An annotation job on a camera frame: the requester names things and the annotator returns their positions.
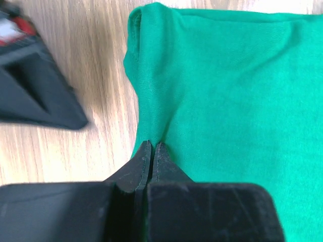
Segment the black plastic part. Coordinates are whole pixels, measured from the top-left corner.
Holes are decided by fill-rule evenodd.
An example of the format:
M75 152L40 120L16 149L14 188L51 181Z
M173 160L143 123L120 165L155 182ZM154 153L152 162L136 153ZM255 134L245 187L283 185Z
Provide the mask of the black plastic part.
M144 141L135 156L110 176L106 183L116 183L107 225L106 241L142 241L144 200L151 163L151 143Z
M19 14L15 7L2 4L0 18ZM39 35L0 46L0 122L71 130L88 124L73 89Z
M112 188L104 183L0 187L0 241L102 242Z
M156 147L151 181L193 182L193 180L171 160L166 144L164 143L159 143Z
M148 241L283 242L270 195L252 184L148 185Z
M270 195L198 184L149 141L101 183L0 187L3 242L283 242Z

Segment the clamp jaw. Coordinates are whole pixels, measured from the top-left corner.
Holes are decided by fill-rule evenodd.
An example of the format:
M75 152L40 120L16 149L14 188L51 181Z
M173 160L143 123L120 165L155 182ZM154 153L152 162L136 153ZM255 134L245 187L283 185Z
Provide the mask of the clamp jaw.
M145 141L103 182L0 187L0 241L283 242L284 235L263 188L194 183L165 144L153 154Z

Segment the wooden table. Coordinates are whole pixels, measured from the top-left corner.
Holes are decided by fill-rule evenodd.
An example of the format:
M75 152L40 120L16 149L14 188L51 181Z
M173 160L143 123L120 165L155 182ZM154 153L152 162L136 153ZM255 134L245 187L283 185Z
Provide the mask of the wooden table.
M149 0L20 0L91 124L78 132L0 124L0 185L102 180L127 162L138 104L124 69L127 19ZM178 8L320 14L323 0L163 0Z

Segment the green cloth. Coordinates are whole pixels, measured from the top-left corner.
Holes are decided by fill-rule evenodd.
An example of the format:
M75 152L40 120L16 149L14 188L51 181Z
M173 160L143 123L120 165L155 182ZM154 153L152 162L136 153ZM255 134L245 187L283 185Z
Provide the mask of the green cloth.
M196 182L272 195L288 241L323 241L323 15L179 10L129 17L134 152L168 145Z

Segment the wood grain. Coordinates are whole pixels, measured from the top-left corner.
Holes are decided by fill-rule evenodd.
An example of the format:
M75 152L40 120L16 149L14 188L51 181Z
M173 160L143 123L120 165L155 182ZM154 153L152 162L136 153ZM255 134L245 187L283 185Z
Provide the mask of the wood grain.
M91 120L79 132L0 124L0 185L102 180L130 158L138 104L125 76L127 19L148 0L20 0ZM323 0L163 0L177 8L320 14Z

